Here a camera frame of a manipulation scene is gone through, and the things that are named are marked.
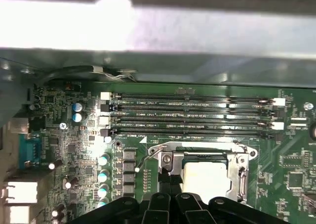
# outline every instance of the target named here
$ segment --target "electrolytic capacitor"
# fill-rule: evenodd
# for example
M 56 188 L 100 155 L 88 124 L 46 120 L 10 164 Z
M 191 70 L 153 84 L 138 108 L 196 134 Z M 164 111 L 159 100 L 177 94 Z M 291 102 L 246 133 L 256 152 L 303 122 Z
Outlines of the electrolytic capacitor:
M 39 104 L 30 104 L 30 106 L 29 106 L 29 110 L 31 110 L 31 111 L 37 111 L 39 109 L 40 109 Z
M 84 109 L 85 109 L 85 105 L 82 104 L 82 103 L 75 103 L 75 104 L 73 104 L 73 110 L 74 110 L 75 112 L 81 112 L 81 111 L 83 111 Z
M 58 221 L 61 221 L 64 217 L 65 217 L 65 214 L 64 214 L 64 213 L 59 213 L 56 219 L 57 219 Z
M 63 164 L 63 161 L 60 160 L 60 159 L 58 159 L 58 160 L 56 160 L 56 161 L 50 163 L 50 164 L 48 165 L 48 167 L 49 167 L 50 170 L 54 170 L 54 169 L 60 167 L 62 164 Z
M 107 184 L 103 184 L 99 187 L 98 190 L 98 196 L 99 198 L 104 198 L 105 196 L 107 196 L 108 192 L 109 192 L 110 188 Z
M 97 204 L 97 208 L 100 208 L 104 205 L 107 205 L 109 203 L 109 199 L 108 198 L 102 198 L 100 200 L 100 202 Z
M 98 175 L 98 181 L 103 183 L 105 181 L 107 181 L 108 177 L 109 177 L 109 171 L 108 170 L 101 170 L 100 174 Z
M 100 166 L 105 166 L 108 163 L 109 160 L 110 160 L 109 154 L 108 153 L 104 153 L 102 156 L 100 156 L 98 158 L 98 164 Z
M 60 203 L 58 204 L 57 207 L 54 208 L 54 210 L 51 212 L 51 215 L 53 217 L 57 217 L 60 214 L 60 212 L 63 211 L 64 209 L 65 209 L 65 205 Z
M 84 116 L 80 113 L 76 113 L 73 115 L 73 121 L 79 123 L 84 120 Z
M 66 189 L 70 189 L 71 187 L 78 184 L 79 179 L 77 177 L 73 177 L 70 181 L 65 184 Z

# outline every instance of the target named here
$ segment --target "dimm slot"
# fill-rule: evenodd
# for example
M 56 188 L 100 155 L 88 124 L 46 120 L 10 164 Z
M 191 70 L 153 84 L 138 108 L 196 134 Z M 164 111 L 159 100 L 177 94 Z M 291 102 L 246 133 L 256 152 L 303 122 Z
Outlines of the dimm slot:
M 165 99 L 165 100 L 209 100 L 209 101 L 241 101 L 259 102 L 269 101 L 268 98 L 259 97 L 228 97 L 228 96 L 196 96 L 196 95 L 175 95 L 175 94 L 120 94 L 121 99 Z

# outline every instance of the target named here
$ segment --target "microchip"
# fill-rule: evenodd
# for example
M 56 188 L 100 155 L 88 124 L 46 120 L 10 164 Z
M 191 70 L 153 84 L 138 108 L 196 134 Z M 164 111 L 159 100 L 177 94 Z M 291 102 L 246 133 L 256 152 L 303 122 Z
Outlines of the microchip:
M 123 168 L 123 163 L 115 163 L 116 168 Z
M 100 112 L 110 112 L 109 104 L 100 104 Z
M 77 200 L 77 194 L 76 193 L 70 193 L 69 198 L 70 198 L 70 200 Z
M 135 160 L 136 158 L 136 152 L 135 151 L 124 151 L 123 153 L 123 159 L 124 160 Z
M 135 163 L 124 162 L 123 171 L 135 171 Z
M 123 175 L 122 174 L 115 174 L 115 178 L 116 179 L 121 179 L 121 178 L 123 178 Z
M 275 138 L 276 138 L 276 141 L 283 141 L 284 136 L 283 134 L 275 134 Z
M 87 106 L 88 107 L 94 107 L 95 106 L 95 99 L 89 99 L 87 101 Z
M 176 94 L 185 94 L 185 93 L 186 93 L 186 90 L 183 88 L 179 88 L 176 90 Z
M 94 127 L 94 120 L 88 120 L 87 127 L 89 127 L 89 128 Z
M 302 188 L 304 174 L 301 172 L 290 172 L 288 174 L 288 188 Z
M 68 151 L 68 152 L 75 152 L 75 151 L 76 151 L 76 145 L 74 145 L 74 144 L 69 144 L 69 145 L 67 146 L 67 151 Z
M 123 174 L 123 182 L 135 182 L 135 174 Z
M 46 103 L 55 103 L 55 97 L 52 95 L 48 95 L 46 97 Z
M 84 170 L 86 175 L 92 175 L 93 174 L 93 168 L 92 167 L 86 167 Z
M 274 114 L 274 117 L 277 118 L 284 118 L 285 117 L 285 111 L 284 110 L 277 110 Z
M 48 139 L 48 143 L 51 144 L 51 145 L 57 145 L 58 144 L 58 138 L 57 137 L 50 137 Z
M 123 157 L 123 152 L 116 152 L 116 153 L 115 153 L 115 156 L 116 156 L 116 157 Z
M 115 189 L 122 189 L 123 188 L 123 185 L 121 185 L 121 184 L 116 184 L 115 185 Z
M 195 94 L 195 92 L 196 92 L 196 90 L 192 89 L 192 88 L 189 88 L 186 91 L 187 91 L 187 94 Z
M 29 133 L 38 132 L 46 129 L 46 117 L 32 117 L 29 118 Z
M 123 193 L 126 194 L 126 193 L 135 193 L 135 187 L 134 185 L 123 185 Z

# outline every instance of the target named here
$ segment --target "wire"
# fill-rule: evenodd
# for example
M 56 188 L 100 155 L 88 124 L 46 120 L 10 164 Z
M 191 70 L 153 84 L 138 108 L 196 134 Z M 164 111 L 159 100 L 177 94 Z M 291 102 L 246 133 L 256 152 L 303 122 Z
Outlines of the wire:
M 127 75 L 120 74 L 116 70 L 107 69 L 102 66 L 91 66 L 91 65 L 80 65 L 80 66 L 71 66 L 71 67 L 64 67 L 52 70 L 45 75 L 39 77 L 37 79 L 36 84 L 43 85 L 44 83 L 62 77 L 68 74 L 75 74 L 75 73 L 98 73 L 105 75 L 107 78 L 111 80 L 123 80 L 125 82 L 136 82 L 136 80 L 131 76 L 128 77 Z

